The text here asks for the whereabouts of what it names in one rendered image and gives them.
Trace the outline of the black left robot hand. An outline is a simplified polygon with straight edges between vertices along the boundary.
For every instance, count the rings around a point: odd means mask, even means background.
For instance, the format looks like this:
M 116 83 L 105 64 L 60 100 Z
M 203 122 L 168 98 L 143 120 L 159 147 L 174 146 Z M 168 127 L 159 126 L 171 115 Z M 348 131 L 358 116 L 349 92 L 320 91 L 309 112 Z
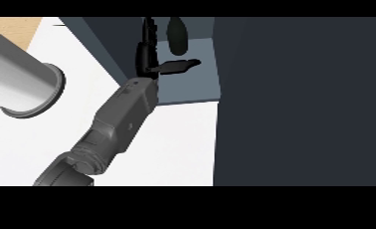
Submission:
M 165 61 L 158 59 L 158 25 L 155 19 L 147 17 L 143 23 L 143 41 L 137 46 L 135 70 L 137 76 L 156 80 L 159 75 L 183 74 L 200 64 L 199 59 Z

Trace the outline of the dark green wine bottle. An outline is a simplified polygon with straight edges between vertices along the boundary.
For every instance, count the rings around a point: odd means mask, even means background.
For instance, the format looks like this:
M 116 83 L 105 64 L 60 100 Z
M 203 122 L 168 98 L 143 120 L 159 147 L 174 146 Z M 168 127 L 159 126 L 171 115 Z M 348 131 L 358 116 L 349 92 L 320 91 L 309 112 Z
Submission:
M 166 36 L 171 52 L 175 56 L 181 56 L 189 50 L 189 31 L 180 17 L 169 19 Z

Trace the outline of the dark grey cabinet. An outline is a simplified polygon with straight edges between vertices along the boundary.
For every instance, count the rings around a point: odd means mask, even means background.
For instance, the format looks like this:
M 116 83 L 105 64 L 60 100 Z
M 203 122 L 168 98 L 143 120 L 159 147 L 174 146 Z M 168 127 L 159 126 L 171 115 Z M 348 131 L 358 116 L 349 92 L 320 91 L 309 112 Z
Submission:
M 121 85 L 135 73 L 135 50 L 141 41 L 141 17 L 62 17 L 107 74 Z M 159 104 L 211 102 L 220 99 L 220 84 L 212 46 L 212 17 L 183 17 L 187 26 L 187 53 L 171 53 L 166 37 L 168 17 L 155 17 L 159 62 L 199 59 L 186 73 L 159 77 Z

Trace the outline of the dark grey cabinet door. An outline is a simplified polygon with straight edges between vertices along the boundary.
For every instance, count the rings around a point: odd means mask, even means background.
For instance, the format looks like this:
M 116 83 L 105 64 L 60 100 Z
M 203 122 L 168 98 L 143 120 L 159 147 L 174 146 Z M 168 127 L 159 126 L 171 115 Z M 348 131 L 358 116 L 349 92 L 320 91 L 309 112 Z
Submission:
M 214 182 L 376 185 L 376 18 L 214 21 Z

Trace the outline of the silver cylinder with dark rim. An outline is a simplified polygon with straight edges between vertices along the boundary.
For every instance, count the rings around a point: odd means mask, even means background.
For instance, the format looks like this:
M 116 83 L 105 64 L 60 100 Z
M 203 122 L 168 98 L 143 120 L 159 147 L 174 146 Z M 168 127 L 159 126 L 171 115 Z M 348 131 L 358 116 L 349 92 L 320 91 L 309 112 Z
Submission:
M 0 110 L 13 118 L 40 115 L 66 84 L 63 71 L 41 63 L 0 34 Z

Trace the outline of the tan wooden board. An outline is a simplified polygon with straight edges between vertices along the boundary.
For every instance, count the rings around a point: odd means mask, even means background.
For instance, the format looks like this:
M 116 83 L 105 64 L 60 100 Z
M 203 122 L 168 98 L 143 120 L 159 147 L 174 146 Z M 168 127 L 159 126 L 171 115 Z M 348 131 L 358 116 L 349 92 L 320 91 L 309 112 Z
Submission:
M 41 23 L 41 17 L 0 17 L 0 34 L 26 50 Z

